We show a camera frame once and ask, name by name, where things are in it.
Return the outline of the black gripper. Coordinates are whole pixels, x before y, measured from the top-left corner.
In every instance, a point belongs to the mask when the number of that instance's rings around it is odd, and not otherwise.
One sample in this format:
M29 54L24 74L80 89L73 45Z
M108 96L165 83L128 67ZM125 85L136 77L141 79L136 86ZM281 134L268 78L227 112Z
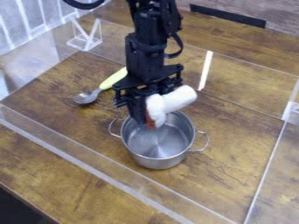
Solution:
M183 52L183 42L172 35L180 50L167 54L167 43L149 45L141 43L136 35L125 36L125 77L112 86L116 96L115 105L127 105L128 114L140 124L145 124L145 98L152 94L168 94L183 84L183 65L165 65L164 59L175 58Z

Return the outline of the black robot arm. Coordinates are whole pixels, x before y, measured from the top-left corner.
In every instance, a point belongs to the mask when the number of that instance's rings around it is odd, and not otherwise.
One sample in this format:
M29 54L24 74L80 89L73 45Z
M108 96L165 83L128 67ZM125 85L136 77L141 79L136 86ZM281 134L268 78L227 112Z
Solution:
M183 84L183 65L164 60L183 52L177 35L183 17L175 0L127 0L135 31L125 36L125 77L112 86L116 107L127 106L137 124L148 121L145 98L168 94Z

